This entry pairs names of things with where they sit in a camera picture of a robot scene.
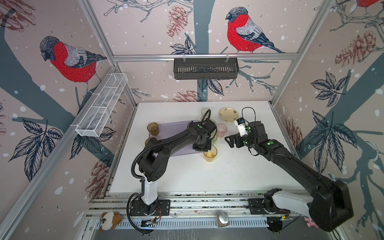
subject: white table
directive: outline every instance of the white table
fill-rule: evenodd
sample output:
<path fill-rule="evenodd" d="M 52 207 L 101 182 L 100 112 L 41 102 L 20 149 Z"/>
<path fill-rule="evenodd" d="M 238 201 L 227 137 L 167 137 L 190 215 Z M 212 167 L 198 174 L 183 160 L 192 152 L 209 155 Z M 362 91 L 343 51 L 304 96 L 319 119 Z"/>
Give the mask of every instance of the white table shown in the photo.
<path fill-rule="evenodd" d="M 151 122 L 179 122 L 201 118 L 201 109 L 211 109 L 211 118 L 224 123 L 226 136 L 238 133 L 233 122 L 224 122 L 218 112 L 223 107 L 239 111 L 253 107 L 256 121 L 261 121 L 269 139 L 287 143 L 267 101 L 193 102 L 193 103 L 140 103 L 126 141 L 110 193 L 140 192 L 138 179 L 131 175 L 134 158 L 143 150 L 148 138 L 147 125 Z M 252 109 L 244 110 L 244 118 L 254 120 Z M 213 162 L 206 162 L 203 153 L 169 158 L 165 174 L 158 180 L 159 193 L 218 194 L 264 191 L 274 187 L 303 191 L 303 187 L 279 166 L 262 156 L 252 156 L 246 147 L 230 148 L 224 138 L 215 144 L 218 154 Z"/>

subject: black mounting plate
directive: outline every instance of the black mounting plate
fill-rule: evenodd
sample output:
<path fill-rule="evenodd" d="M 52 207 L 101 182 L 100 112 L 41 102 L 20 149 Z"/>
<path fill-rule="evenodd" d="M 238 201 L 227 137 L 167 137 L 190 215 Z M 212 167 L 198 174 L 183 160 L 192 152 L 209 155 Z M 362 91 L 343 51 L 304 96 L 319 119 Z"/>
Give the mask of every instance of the black mounting plate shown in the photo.
<path fill-rule="evenodd" d="M 249 211 L 251 212 L 251 215 L 272 214 L 265 210 L 263 200 L 264 200 L 263 198 L 248 199 Z M 278 210 L 273 214 L 286 215 L 287 213 L 281 210 Z"/>
<path fill-rule="evenodd" d="M 157 202 L 157 206 L 160 207 L 162 216 L 169 216 L 170 200 L 161 199 Z M 131 206 L 131 209 L 129 211 L 130 216 L 132 216 L 132 217 L 146 216 L 144 214 L 144 212 L 145 211 L 144 211 L 143 207 L 140 205 L 139 200 L 132 201 L 132 206 Z M 153 213 L 151 216 L 160 216 L 160 213 L 156 209 L 155 213 Z"/>

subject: gray floor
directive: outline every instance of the gray floor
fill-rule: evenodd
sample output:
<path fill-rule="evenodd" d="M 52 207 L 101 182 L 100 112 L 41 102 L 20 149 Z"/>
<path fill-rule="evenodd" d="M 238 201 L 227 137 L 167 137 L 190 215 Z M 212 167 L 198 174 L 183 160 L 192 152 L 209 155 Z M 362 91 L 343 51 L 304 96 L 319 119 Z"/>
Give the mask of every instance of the gray floor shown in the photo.
<path fill-rule="evenodd" d="M 310 239 L 328 240 L 331 235 L 321 229 L 314 227 L 308 228 L 304 217 L 290 224 L 283 229 L 280 234 L 272 234 L 266 228 L 212 228 L 212 229 L 185 229 L 185 230 L 156 230 L 150 236 L 144 237 L 134 229 L 109 230 L 99 233 L 94 232 L 92 240 L 118 240 L 118 239 L 146 239 L 146 240 L 290 240 L 290 239 Z"/>

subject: gray tray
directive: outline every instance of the gray tray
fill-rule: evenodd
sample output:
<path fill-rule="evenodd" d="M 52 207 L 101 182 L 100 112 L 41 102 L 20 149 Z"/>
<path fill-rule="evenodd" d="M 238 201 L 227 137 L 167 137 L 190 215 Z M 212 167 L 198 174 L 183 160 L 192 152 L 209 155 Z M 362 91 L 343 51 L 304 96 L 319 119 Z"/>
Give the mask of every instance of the gray tray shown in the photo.
<path fill-rule="evenodd" d="M 152 136 L 151 134 L 149 134 L 149 137 L 155 137 L 157 140 L 172 137 L 173 135 L 176 135 L 186 130 L 189 122 L 190 121 L 159 123 L 158 124 L 159 134 L 157 136 Z M 195 150 L 193 150 L 192 145 L 193 144 L 183 147 L 179 151 L 175 152 L 172 156 L 198 153 Z"/>

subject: cream plate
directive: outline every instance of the cream plate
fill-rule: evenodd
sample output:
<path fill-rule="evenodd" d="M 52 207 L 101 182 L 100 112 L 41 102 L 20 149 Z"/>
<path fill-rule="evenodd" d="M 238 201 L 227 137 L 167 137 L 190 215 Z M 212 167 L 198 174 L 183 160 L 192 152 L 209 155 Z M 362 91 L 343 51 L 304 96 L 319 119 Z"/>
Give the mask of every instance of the cream plate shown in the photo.
<path fill-rule="evenodd" d="M 221 120 L 226 122 L 233 122 L 239 118 L 239 113 L 237 110 L 229 107 L 220 109 L 218 115 L 220 116 Z"/>

